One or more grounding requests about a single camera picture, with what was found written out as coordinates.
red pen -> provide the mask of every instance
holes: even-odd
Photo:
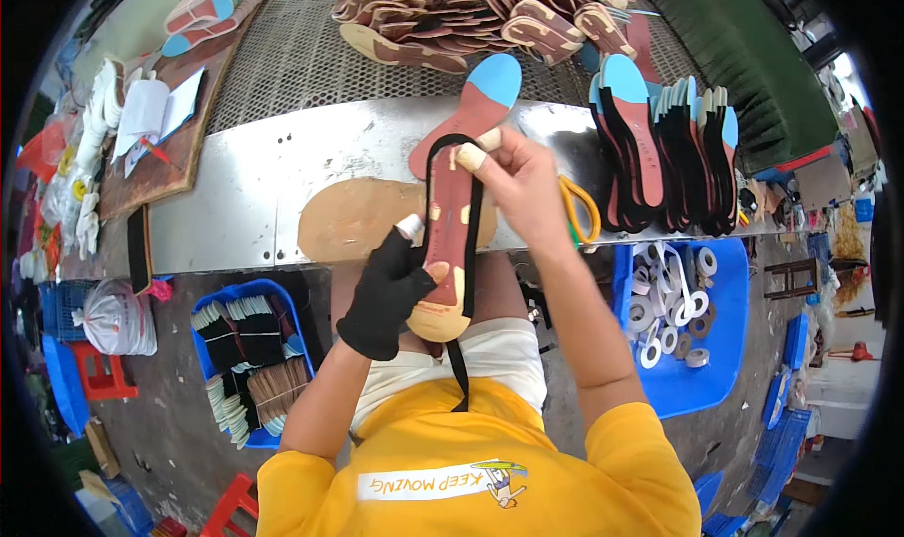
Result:
[[[151,142],[148,141],[144,136],[142,136],[140,139],[138,139],[138,141],[139,141],[145,148],[147,148],[147,151],[148,151],[148,152],[150,152],[151,154],[153,154],[154,156],[156,156],[156,157],[159,158],[160,160],[164,161],[165,163],[167,163],[167,164],[172,164],[172,162],[170,162],[169,156],[167,156],[165,152],[163,152],[162,150],[160,150],[160,149],[157,148],[156,146],[151,145]]]

perforated metal mesh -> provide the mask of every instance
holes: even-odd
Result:
[[[384,66],[343,41],[330,18],[336,0],[266,0],[226,73],[207,135],[308,107],[378,98],[455,96],[466,76],[430,68]],[[653,10],[647,0],[639,6]],[[652,58],[664,83],[698,68],[671,28],[650,18]],[[519,50],[522,99],[585,106],[590,75],[567,60],[549,68]],[[474,67],[485,53],[466,57]]]

white shorts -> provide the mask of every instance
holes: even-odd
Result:
[[[458,337],[469,378],[492,378],[521,396],[542,414],[546,381],[533,324],[517,317],[500,317],[471,325]],[[383,402],[411,386],[455,378],[448,353],[429,354],[400,350],[391,361],[371,363],[358,399],[352,430],[356,431]]]

yellow t-shirt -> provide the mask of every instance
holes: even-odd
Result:
[[[694,487],[653,409],[610,409],[587,461],[556,451],[542,420],[502,384],[454,380],[393,396],[364,422],[336,473],[279,453],[258,471],[258,537],[361,535],[700,535]]]

metal work table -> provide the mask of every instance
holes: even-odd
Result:
[[[359,101],[261,119],[204,140],[194,188],[150,206],[157,275],[290,268],[311,262],[296,240],[299,216],[323,188],[352,178],[416,181],[408,155],[422,136],[456,109],[457,98]],[[519,101],[506,120],[550,147],[559,172],[593,197],[603,164],[597,131],[584,107]],[[125,276],[124,224],[101,230],[94,264],[63,264],[63,277]],[[740,234],[775,232],[771,223]],[[603,232],[597,245],[709,238],[655,228],[629,235]],[[490,250],[526,249],[500,217]]]
[[[301,210],[317,192],[351,178],[414,181],[408,154],[455,111],[465,77],[367,59],[339,36],[330,19],[334,2],[261,5],[210,116],[194,188],[150,204],[155,274],[309,263],[296,238]],[[649,0],[635,6],[655,11]],[[662,82],[694,75],[705,85],[668,23],[651,16],[649,26]],[[519,101],[507,122],[552,148],[560,171],[598,197],[596,128],[581,106],[589,73],[572,60],[548,68],[522,52],[513,55],[522,64],[521,96],[537,101]],[[469,57],[471,67],[478,61]],[[738,228],[735,235],[768,232],[775,232],[771,222]],[[124,218],[106,221],[96,256],[82,262],[70,255],[62,278],[127,276],[125,236]],[[603,232],[597,244],[665,237],[679,235],[652,228],[637,235]],[[489,249],[524,248],[500,218]]]

